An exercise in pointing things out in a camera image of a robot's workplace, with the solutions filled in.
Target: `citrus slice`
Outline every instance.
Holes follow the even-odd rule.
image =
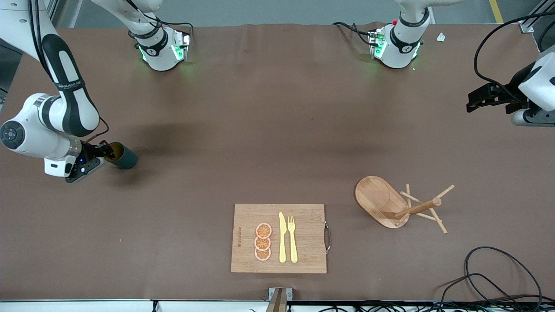
[[[256,248],[259,251],[268,250],[268,248],[270,248],[271,243],[272,242],[270,241],[269,238],[256,237],[254,239],[254,248]]]
[[[264,250],[264,251],[260,251],[257,249],[254,250],[254,256],[260,261],[266,261],[270,259],[271,255],[272,255],[272,250],[269,248],[268,250]]]
[[[256,236],[259,238],[268,238],[272,235],[272,227],[268,223],[260,223],[256,227]]]

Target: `knife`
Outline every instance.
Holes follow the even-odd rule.
[[[285,223],[285,218],[283,213],[279,213],[279,262],[285,263],[285,233],[287,233],[287,224]]]

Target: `wooden mug tree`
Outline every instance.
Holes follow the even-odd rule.
[[[441,198],[455,186],[451,185],[434,198],[422,202],[410,195],[410,187],[406,185],[406,192],[397,193],[388,182],[380,177],[366,177],[360,180],[355,188],[355,198],[360,207],[367,211],[381,225],[397,229],[405,225],[411,215],[417,215],[437,222],[441,231],[447,234],[443,221],[437,215],[435,208],[441,206]],[[411,200],[418,205],[412,206]],[[429,210],[432,217],[422,212]]]

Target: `metal handle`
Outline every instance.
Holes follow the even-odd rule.
[[[330,252],[330,248],[331,248],[331,230],[329,225],[327,224],[327,221],[324,221],[324,226],[325,229],[327,230],[327,248],[326,248],[326,255]]]

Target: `table surface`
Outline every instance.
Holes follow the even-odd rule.
[[[430,26],[400,70],[335,26],[196,28],[189,62],[168,72],[149,69],[125,29],[61,29],[110,124],[103,139],[139,163],[70,185],[1,148],[0,298],[257,299],[287,286],[302,300],[438,299],[480,245],[510,252],[555,295],[553,129],[515,127],[503,107],[465,111],[493,27]],[[508,82],[537,55],[512,25],[480,67]],[[2,121],[34,92],[55,89],[24,57]],[[449,234],[418,217],[378,225],[354,198],[368,175],[420,199],[454,184],[437,210]],[[328,273],[231,273],[236,203],[325,204]],[[536,292],[494,253],[471,270]],[[464,283],[447,298],[478,299]]]

